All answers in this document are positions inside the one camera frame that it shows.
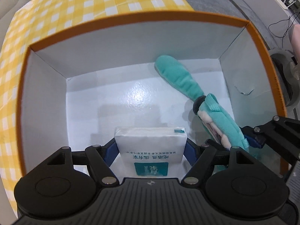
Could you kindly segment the teal plush bag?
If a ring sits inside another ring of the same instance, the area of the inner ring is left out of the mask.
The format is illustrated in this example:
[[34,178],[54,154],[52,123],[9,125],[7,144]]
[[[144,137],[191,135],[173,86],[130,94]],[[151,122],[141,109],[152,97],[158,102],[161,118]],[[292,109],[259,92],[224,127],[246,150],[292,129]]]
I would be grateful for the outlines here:
[[184,65],[169,55],[161,55],[154,67],[169,85],[193,101],[194,114],[200,118],[213,140],[228,150],[237,146],[249,151],[248,140],[241,128],[213,94],[204,94]]

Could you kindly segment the yellow checkered tablecloth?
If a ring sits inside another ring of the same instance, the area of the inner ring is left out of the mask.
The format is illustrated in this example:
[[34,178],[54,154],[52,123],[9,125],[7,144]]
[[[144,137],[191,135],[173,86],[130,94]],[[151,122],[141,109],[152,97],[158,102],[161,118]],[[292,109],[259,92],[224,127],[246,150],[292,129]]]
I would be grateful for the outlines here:
[[32,43],[93,19],[139,11],[191,10],[186,0],[1,0],[1,181],[16,213],[13,189],[24,173],[16,139],[16,103]]

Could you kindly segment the grey chair base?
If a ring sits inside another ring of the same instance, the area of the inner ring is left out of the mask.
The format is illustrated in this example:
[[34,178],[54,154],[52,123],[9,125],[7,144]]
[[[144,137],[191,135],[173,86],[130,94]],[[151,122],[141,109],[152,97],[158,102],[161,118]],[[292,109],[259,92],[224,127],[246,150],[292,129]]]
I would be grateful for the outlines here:
[[274,48],[268,51],[279,77],[287,111],[299,104],[299,64],[288,50]]

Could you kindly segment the white tissue pack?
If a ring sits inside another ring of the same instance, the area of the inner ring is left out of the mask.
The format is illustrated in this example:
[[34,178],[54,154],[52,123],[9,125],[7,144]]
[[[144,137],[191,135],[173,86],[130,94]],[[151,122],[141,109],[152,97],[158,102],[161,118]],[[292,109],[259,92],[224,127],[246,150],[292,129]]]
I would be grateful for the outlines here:
[[128,177],[179,177],[187,142],[183,127],[117,127],[115,142]]

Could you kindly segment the pink chair seat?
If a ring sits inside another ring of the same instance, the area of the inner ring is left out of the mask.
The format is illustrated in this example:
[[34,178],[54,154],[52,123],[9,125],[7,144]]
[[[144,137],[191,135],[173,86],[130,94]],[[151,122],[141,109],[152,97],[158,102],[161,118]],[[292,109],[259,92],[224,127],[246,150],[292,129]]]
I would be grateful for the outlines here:
[[299,60],[300,57],[300,25],[293,25],[289,34],[290,43],[294,51],[294,55]]

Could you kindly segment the orange cardboard box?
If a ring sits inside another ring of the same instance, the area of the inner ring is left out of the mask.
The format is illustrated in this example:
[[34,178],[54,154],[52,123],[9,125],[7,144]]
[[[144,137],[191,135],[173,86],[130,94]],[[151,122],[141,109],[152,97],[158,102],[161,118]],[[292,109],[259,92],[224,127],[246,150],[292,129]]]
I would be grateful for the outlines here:
[[184,127],[207,134],[192,101],[154,68],[181,62],[241,127],[287,116],[275,66],[248,20],[153,11],[82,22],[25,48],[17,95],[17,145],[26,174],[62,146],[106,144],[116,127]]

